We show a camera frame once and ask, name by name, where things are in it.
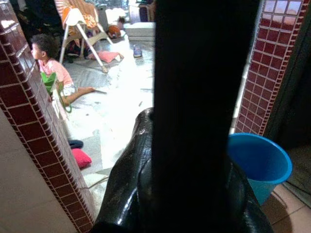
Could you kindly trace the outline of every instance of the tiled pillar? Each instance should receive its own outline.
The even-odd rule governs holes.
[[[235,132],[263,135],[309,0],[265,0]]]
[[[77,232],[88,232],[91,194],[8,0],[0,2],[0,71],[0,108]]]

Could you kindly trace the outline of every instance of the pink pillow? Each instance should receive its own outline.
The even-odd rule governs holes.
[[[71,149],[74,158],[76,159],[79,168],[84,168],[88,164],[92,163],[92,159],[85,154],[81,149]]]
[[[107,62],[107,63],[110,63],[113,59],[116,58],[116,56],[119,55],[118,52],[108,52],[108,51],[99,51],[97,52],[99,58],[104,61],[104,62]],[[95,59],[94,57],[94,54],[91,53],[89,56],[88,56],[89,59]]]

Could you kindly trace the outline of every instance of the chair leg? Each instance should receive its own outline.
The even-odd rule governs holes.
[[[64,60],[64,54],[65,54],[66,41],[67,41],[67,38],[68,38],[68,34],[69,34],[69,25],[66,25],[65,34],[64,34],[63,43],[62,43],[62,50],[60,52],[60,58],[59,58],[59,63],[60,64],[62,64],[63,60]]]
[[[113,45],[113,42],[112,40],[110,40],[109,36],[107,35],[107,33],[104,31],[102,25],[100,25],[99,23],[97,23],[97,27],[99,28],[99,30],[102,32],[102,33],[105,33],[106,36],[107,36],[107,41],[109,42],[110,45]]]
[[[86,26],[83,25],[83,31],[85,32],[86,31]],[[82,38],[82,41],[81,41],[81,50],[80,50],[80,57],[84,57],[84,38]]]
[[[98,56],[96,50],[95,50],[95,49],[93,48],[93,46],[89,43],[89,41],[88,41],[88,39],[87,39],[87,35],[86,35],[85,32],[83,31],[83,29],[82,29],[82,27],[81,27],[81,25],[80,25],[79,23],[77,24],[77,28],[79,29],[79,31],[80,31],[82,37],[84,38],[84,40],[86,41],[87,45],[89,46],[89,48],[91,49],[92,53],[94,54],[94,57],[96,58],[98,64],[101,66],[102,71],[103,71],[104,73],[107,73],[107,72],[108,72],[107,68],[103,65],[103,63],[102,63],[101,59],[99,58],[99,56]]]

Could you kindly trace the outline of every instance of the plastic bucket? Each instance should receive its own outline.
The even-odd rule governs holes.
[[[227,149],[228,156],[244,170],[260,205],[293,169],[288,154],[278,144],[256,134],[229,135]]]

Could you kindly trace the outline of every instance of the cloth on floor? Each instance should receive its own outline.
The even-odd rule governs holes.
[[[83,141],[80,140],[68,140],[71,149],[81,149],[83,147]]]
[[[120,61],[120,58],[118,58],[117,56],[120,56],[120,54],[118,52],[108,52],[108,51],[99,51],[97,52],[99,58],[104,61],[104,62],[107,62],[107,63],[110,63],[113,59],[119,59]],[[93,53],[90,53],[88,55],[88,59],[95,59],[95,56]]]

